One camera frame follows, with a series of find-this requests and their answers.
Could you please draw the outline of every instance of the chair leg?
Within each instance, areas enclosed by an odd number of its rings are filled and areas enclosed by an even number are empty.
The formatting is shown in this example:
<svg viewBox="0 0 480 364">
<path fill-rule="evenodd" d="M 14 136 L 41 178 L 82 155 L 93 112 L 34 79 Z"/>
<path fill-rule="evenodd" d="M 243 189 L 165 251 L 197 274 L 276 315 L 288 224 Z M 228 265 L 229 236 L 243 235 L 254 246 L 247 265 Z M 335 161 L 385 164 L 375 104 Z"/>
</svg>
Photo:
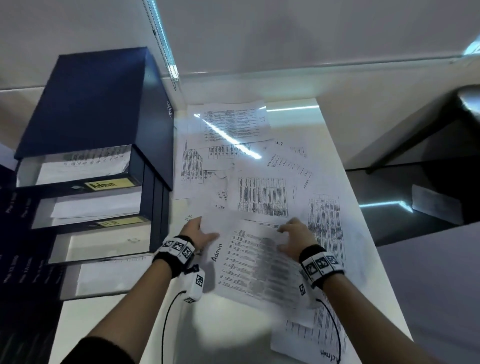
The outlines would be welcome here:
<svg viewBox="0 0 480 364">
<path fill-rule="evenodd" d="M 425 126 L 423 129 L 418 131 L 411 138 L 409 138 L 408 140 L 400 144 L 397 148 L 387 153 L 385 156 L 381 157 L 379 160 L 375 161 L 372 165 L 370 165 L 370 167 L 366 169 L 366 173 L 372 174 L 374 171 L 376 171 L 380 167 L 383 167 L 385 164 L 387 164 L 391 160 L 397 158 L 398 156 L 405 153 L 407 150 L 423 142 L 429 136 L 443 129 L 444 127 L 446 127 L 448 124 L 450 124 L 456 119 L 455 114 L 456 114 L 455 109 L 452 109 L 450 107 L 444 107 L 443 110 L 440 111 L 440 116 L 436 118 L 431 124 Z"/>
</svg>

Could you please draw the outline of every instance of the wristband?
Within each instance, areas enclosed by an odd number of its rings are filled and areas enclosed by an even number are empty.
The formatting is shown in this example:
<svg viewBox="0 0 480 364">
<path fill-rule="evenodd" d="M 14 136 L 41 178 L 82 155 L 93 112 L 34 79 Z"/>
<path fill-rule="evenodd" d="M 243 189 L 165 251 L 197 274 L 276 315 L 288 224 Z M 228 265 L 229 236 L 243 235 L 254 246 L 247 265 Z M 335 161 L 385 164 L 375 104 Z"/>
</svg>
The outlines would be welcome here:
<svg viewBox="0 0 480 364">
<path fill-rule="evenodd" d="M 193 259 L 195 246 L 190 237 L 186 235 L 177 235 L 173 238 L 166 237 L 156 251 L 153 262 L 157 259 L 164 260 L 172 270 L 172 278 L 178 277 Z"/>
<path fill-rule="evenodd" d="M 299 260 L 304 273 L 302 275 L 310 281 L 312 287 L 322 289 L 327 277 L 336 273 L 345 274 L 343 266 L 335 256 L 319 245 L 306 247 L 300 253 Z"/>
</svg>

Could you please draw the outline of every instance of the forearm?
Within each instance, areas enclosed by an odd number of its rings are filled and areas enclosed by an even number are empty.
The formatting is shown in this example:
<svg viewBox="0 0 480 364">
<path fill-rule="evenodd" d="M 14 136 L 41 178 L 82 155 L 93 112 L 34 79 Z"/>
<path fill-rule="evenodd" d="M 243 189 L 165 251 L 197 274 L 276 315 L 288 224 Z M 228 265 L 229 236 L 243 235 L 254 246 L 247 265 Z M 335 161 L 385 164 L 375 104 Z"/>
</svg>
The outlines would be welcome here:
<svg viewBox="0 0 480 364">
<path fill-rule="evenodd" d="M 158 259 L 130 292 L 88 334 L 107 339 L 138 363 L 171 280 L 171 269 Z"/>
<path fill-rule="evenodd" d="M 344 275 L 327 278 L 323 291 L 363 364 L 433 363 Z"/>
</svg>

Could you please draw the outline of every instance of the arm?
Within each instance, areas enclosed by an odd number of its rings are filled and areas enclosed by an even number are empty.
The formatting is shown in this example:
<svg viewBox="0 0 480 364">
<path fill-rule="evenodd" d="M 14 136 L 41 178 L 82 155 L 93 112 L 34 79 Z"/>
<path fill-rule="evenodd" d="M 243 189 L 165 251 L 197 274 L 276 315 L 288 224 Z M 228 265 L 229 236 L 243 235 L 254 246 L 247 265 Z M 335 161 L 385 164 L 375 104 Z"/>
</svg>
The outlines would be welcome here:
<svg viewBox="0 0 480 364">
<path fill-rule="evenodd" d="M 190 220 L 180 232 L 180 235 L 188 236 L 193 241 L 196 249 L 205 248 L 218 237 L 216 233 L 203 234 L 200 231 L 201 219 L 198 217 Z M 171 278 L 172 270 L 169 264 L 163 259 L 155 260 L 130 292 L 87 337 L 108 340 L 126 352 L 135 363 L 140 362 Z M 64 364 L 84 362 L 80 359 L 94 359 L 85 354 L 94 350 L 85 350 L 84 347 L 75 350 L 77 348 L 78 345 L 63 361 Z"/>
<path fill-rule="evenodd" d="M 297 218 L 282 225 L 278 231 L 286 231 L 289 235 L 288 244 L 280 245 L 278 249 L 296 262 L 305 248 L 317 244 L 307 226 Z M 327 277 L 321 288 L 362 363 L 436 362 L 392 324 L 343 274 Z"/>
</svg>

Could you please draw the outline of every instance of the person's left arm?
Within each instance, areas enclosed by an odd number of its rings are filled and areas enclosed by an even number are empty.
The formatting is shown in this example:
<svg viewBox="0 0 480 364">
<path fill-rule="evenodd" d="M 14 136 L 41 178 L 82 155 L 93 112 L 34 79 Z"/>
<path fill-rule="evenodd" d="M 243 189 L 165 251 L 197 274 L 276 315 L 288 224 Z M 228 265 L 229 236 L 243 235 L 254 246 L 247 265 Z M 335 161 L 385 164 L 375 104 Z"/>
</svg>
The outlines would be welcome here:
<svg viewBox="0 0 480 364">
<path fill-rule="evenodd" d="M 205 248 L 218 237 L 216 233 L 204 234 L 200 231 L 201 219 L 198 217 L 190 220 L 180 232 L 180 235 L 192 240 L 195 249 Z M 121 351 L 124 351 L 135 363 L 138 363 L 147 345 L 171 278 L 172 269 L 169 263 L 163 259 L 155 259 L 130 292 L 90 331 L 87 339 L 83 340 L 89 341 L 90 347 L 102 344 L 102 340 L 95 338 L 107 340 L 109 343 L 106 344 L 116 351 L 113 354 L 122 356 Z M 96 351 L 97 355 L 103 356 L 98 352 L 101 351 L 101 347 L 95 350 L 90 350 L 89 347 L 89 350 L 86 350 L 81 346 L 85 346 L 82 341 L 62 363 L 79 362 L 79 356 L 85 358 L 86 351 Z M 85 359 L 96 362 L 98 358 Z"/>
</svg>

